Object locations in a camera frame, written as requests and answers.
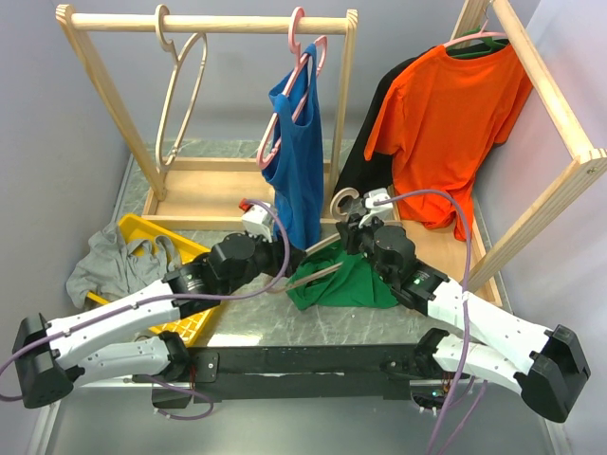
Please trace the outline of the green tank top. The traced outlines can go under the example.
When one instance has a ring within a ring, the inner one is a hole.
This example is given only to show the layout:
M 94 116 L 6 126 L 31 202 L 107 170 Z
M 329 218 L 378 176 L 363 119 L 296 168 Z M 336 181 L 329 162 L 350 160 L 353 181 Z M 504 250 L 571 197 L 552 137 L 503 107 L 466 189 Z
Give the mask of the green tank top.
M 336 271 L 286 291 L 299 310 L 315 305 L 377 309 L 398 306 L 389 287 L 362 255 L 348 255 L 340 241 L 333 242 L 306 258 L 289 283 L 294 284 L 336 264 L 340 264 Z

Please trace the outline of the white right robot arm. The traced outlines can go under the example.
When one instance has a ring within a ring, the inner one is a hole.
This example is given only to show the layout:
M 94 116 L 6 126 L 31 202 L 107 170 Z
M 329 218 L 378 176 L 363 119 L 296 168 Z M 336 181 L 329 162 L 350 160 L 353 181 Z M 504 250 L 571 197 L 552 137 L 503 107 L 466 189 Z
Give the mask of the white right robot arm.
M 514 391 L 541 417 L 566 421 L 591 375 L 573 330 L 528 322 L 465 293 L 458 281 L 416 258 L 401 226 L 376 217 L 364 224 L 355 214 L 337 230 L 345 252 L 361 254 L 399 304 L 469 332 L 469 342 L 446 332 L 424 337 L 428 346 L 415 355 L 421 374 L 437 377 L 462 367 Z

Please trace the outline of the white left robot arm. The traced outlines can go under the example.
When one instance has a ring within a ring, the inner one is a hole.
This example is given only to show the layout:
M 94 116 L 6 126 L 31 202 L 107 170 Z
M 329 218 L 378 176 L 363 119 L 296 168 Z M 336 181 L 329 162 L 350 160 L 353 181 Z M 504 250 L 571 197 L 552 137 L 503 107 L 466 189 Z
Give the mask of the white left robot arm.
M 178 334 L 164 331 L 140 342 L 123 337 L 203 313 L 258 276 L 291 276 L 305 257 L 284 237 L 232 233 L 210 251 L 168 272 L 139 291 L 67 318 L 24 318 L 10 361 L 17 372 L 17 401 L 37 409 L 75 388 L 128 373 L 176 381 L 190 368 Z

